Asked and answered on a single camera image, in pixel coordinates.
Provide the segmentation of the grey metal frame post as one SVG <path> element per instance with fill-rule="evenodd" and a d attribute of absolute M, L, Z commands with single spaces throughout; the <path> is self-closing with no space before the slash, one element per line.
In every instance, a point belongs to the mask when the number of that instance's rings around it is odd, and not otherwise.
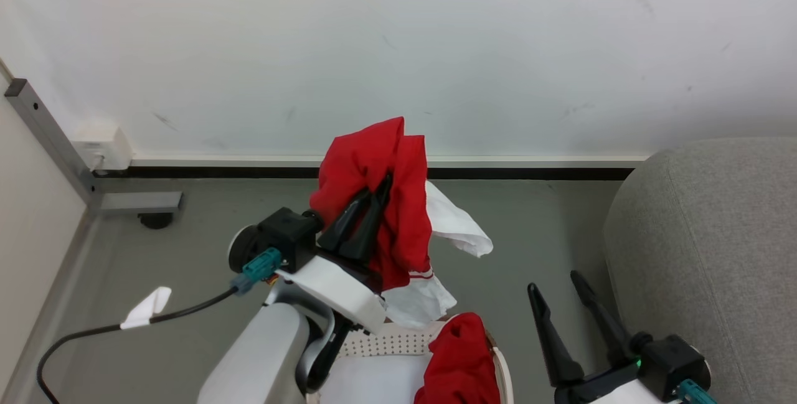
<path fill-rule="evenodd" d="M 83 163 L 43 100 L 25 78 L 12 78 L 4 93 L 38 143 L 65 174 L 77 194 L 98 215 L 176 214 L 183 193 L 105 193 L 98 179 Z"/>

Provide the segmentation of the grey fabric sofa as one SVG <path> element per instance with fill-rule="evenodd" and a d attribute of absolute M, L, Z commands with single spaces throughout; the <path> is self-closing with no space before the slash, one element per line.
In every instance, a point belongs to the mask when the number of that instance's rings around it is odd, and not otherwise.
<path fill-rule="evenodd" d="M 620 317 L 706 357 L 719 404 L 797 404 L 797 138 L 660 151 L 603 229 Z"/>

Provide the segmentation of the black and white baseboard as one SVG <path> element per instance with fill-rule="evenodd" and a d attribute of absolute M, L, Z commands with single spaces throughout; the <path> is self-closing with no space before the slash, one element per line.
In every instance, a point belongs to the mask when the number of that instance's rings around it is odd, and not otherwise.
<path fill-rule="evenodd" d="M 432 180 L 600 181 L 626 179 L 648 156 L 431 157 Z M 122 171 L 100 169 L 96 178 L 317 178 L 319 156 L 285 158 L 139 157 Z"/>

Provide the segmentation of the white wall socket box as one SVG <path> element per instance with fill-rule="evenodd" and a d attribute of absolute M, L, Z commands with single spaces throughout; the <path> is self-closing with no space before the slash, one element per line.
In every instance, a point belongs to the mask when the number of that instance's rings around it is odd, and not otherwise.
<path fill-rule="evenodd" d="M 125 133 L 117 125 L 88 125 L 69 141 L 89 171 L 125 171 L 131 165 L 134 152 Z"/>

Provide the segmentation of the beige partition panel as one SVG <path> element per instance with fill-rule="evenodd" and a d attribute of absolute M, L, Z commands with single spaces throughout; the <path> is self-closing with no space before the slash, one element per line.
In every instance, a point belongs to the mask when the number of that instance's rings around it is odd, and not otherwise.
<path fill-rule="evenodd" d="M 0 60 L 0 400 L 34 344 L 87 205 L 40 143 L 14 100 Z"/>

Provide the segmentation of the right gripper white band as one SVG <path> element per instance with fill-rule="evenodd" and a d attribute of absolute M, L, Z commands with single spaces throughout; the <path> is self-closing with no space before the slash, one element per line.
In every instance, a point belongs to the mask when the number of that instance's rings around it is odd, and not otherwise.
<path fill-rule="evenodd" d="M 534 317 L 536 333 L 549 377 L 554 387 L 554 404 L 589 404 L 638 379 L 643 361 L 630 352 L 630 335 L 621 322 L 601 304 L 586 278 L 577 270 L 570 271 L 572 282 L 583 307 L 589 311 L 606 345 L 611 366 L 603 373 L 586 377 L 581 365 L 572 359 L 555 325 L 550 308 L 534 283 L 527 285 L 527 295 Z"/>

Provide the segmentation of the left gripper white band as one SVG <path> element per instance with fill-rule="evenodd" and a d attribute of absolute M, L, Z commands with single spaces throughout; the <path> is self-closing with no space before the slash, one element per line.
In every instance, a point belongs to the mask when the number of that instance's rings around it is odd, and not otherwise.
<path fill-rule="evenodd" d="M 356 194 L 321 234 L 317 240 L 319 247 L 328 253 L 339 253 L 348 260 L 369 261 L 375 250 L 384 209 L 390 200 L 392 183 L 392 174 L 387 174 L 376 191 L 365 188 Z M 278 269 L 276 274 L 362 326 L 363 330 L 373 335 L 380 333 L 387 318 L 382 300 L 331 260 L 314 256 L 295 273 Z"/>

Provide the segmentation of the white perforated laundry basket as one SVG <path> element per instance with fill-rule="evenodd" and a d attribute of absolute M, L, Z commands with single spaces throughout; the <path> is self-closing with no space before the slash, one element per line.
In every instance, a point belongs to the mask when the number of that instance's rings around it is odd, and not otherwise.
<path fill-rule="evenodd" d="M 386 324 L 377 335 L 351 333 L 324 386 L 307 396 L 308 404 L 413 404 L 430 362 L 429 344 L 448 319 L 421 330 Z M 514 404 L 509 365 L 487 328 L 486 333 L 501 404 Z"/>

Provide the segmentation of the red and white garment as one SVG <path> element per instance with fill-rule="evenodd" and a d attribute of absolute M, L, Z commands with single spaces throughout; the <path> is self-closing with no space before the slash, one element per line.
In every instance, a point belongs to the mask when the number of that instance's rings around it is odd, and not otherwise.
<path fill-rule="evenodd" d="M 456 299 L 435 276 L 429 245 L 432 237 L 449 240 L 475 257 L 489 254 L 492 240 L 464 209 L 427 178 L 425 138 L 407 135 L 402 117 L 333 139 L 319 168 L 319 186 L 310 207 L 324 231 L 362 189 L 376 191 L 392 174 L 390 200 L 382 215 L 368 268 L 381 279 L 378 293 L 387 318 L 422 329 L 441 319 Z"/>

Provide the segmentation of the white tape tag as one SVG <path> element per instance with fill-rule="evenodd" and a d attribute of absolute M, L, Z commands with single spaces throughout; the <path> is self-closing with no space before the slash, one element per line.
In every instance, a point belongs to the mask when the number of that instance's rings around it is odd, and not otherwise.
<path fill-rule="evenodd" d="M 159 286 L 148 294 L 136 307 L 129 311 L 127 318 L 120 324 L 121 330 L 148 326 L 154 316 L 162 313 L 166 307 L 172 290 L 169 287 Z"/>

